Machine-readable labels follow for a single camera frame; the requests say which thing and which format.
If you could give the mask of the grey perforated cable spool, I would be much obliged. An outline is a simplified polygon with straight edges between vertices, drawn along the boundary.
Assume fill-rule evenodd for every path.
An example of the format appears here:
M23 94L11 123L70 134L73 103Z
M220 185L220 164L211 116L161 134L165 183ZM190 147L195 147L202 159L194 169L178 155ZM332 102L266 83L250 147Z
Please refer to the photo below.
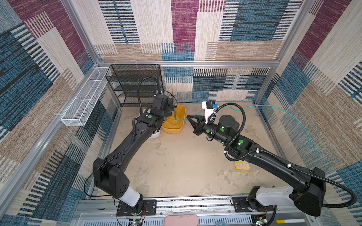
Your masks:
M175 118L175 120L177 120L176 109L177 109L177 106L178 106L178 102L177 102L177 99L174 97L174 95L172 95L172 97L174 99L174 106L173 106L174 118Z

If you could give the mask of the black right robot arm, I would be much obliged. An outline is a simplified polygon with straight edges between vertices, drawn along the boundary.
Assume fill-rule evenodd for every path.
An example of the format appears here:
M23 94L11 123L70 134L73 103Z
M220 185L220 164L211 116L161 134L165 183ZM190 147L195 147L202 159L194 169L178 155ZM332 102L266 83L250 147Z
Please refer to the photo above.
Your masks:
M214 101L204 101L202 104L204 116L186 117L194 129L194 134L206 134L208 141L215 140L223 144L223 153L227 160L254 164L288 184L286 192L278 192L277 188L253 187L248 197L251 207L295 206L307 215L318 217L322 208L346 208L357 202L358 198L353 190L327 179L322 169L311 170L296 165L241 135L246 125L246 113L239 104L226 103L218 106ZM344 190L350 195L350 199L342 203L324 203L327 184Z

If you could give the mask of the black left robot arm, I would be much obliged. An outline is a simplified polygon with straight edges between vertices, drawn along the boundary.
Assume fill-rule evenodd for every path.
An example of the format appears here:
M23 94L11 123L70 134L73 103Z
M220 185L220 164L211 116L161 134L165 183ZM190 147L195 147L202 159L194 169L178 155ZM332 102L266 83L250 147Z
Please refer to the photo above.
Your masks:
M97 158L93 163L94 185L124 204L130 214L138 215L145 212L143 196L130 186L125 170L139 148L156 132L159 131L171 111L176 107L173 100L164 95L158 78L151 77L156 82L156 94L152 106L143 109L132 120L132 130L122 143L104 159Z

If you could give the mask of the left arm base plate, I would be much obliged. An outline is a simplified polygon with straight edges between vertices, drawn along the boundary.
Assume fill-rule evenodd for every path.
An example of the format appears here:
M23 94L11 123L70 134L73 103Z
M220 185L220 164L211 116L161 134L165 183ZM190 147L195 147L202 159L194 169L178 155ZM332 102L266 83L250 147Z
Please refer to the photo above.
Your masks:
M156 214L156 208L156 199L141 199L135 207L120 201L117 205L117 217L154 216Z

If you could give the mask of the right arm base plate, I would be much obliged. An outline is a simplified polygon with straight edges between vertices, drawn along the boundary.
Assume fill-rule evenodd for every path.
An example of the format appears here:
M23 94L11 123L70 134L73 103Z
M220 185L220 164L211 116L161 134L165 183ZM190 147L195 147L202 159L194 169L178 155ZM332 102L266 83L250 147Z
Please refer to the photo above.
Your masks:
M264 212L270 213L274 211L274 207L262 206L261 204L250 204L246 196L233 197L230 200L231 205L234 207L236 213L241 212Z

